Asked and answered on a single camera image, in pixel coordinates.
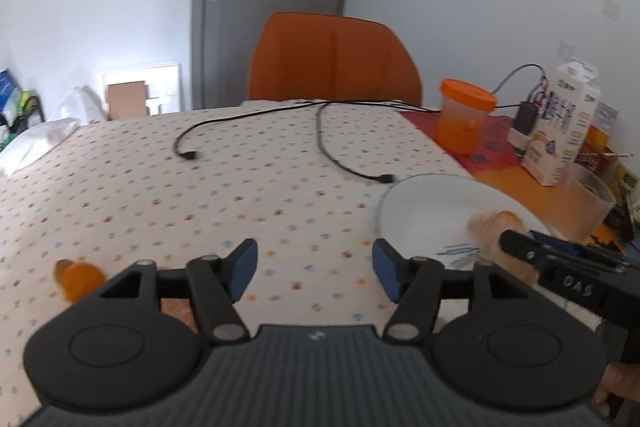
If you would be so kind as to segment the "person's hand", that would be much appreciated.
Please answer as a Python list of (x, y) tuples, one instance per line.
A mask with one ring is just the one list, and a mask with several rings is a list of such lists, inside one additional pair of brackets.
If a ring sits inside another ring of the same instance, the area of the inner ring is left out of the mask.
[(604, 417), (608, 417), (611, 407), (606, 403), (610, 395), (639, 402), (640, 367), (620, 362), (610, 363), (603, 374), (600, 385), (592, 398), (592, 405)]

